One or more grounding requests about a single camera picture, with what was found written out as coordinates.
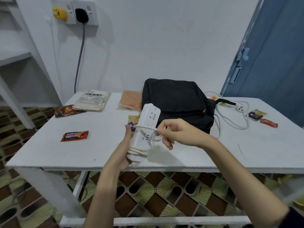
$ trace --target blue door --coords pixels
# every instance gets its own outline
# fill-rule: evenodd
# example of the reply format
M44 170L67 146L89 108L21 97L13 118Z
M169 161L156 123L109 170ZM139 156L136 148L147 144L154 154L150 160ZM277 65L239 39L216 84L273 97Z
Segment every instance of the blue door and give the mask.
M264 0L223 86L304 126L304 0Z

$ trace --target dark sleeve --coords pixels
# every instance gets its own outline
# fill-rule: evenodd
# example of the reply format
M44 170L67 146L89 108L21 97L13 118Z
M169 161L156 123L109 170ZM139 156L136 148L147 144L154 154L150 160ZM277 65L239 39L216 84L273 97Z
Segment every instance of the dark sleeve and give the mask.
M279 228L298 228L304 227L304 217L300 215L294 208L289 208L289 213L284 218Z

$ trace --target forearm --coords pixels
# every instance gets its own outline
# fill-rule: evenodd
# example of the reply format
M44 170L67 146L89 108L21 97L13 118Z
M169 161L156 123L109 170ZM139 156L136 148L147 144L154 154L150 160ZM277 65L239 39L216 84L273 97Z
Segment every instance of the forearm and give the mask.
M104 167L101 171L84 228L113 227L119 170Z
M278 226L289 208L246 169L218 140L203 149L218 167L255 227Z

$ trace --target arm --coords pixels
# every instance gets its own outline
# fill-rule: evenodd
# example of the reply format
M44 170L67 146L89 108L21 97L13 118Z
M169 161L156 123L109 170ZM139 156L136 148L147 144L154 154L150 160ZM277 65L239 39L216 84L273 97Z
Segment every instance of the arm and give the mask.
M288 206L257 180L213 136L182 119L164 120L158 126L158 134L163 136L163 143L169 149L173 149L173 141L202 148L229 183L255 227L278 226L289 212Z
M124 139L101 171L83 228L113 227L118 176L130 164L126 153L130 147L131 138L131 128L126 125Z

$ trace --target power strip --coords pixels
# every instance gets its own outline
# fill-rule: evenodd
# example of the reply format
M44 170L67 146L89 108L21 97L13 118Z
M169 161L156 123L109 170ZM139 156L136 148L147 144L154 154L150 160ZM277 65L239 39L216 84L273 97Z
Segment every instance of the power strip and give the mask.
M152 147L152 140L154 138L152 129L141 128L140 126L146 126L156 128L158 118L161 114L161 110L155 107L152 103L145 104L140 114L138 124L135 126L135 132L130 142L130 150L138 150L142 153L147 153ZM127 158L131 161L141 162L147 155L141 154L127 154Z

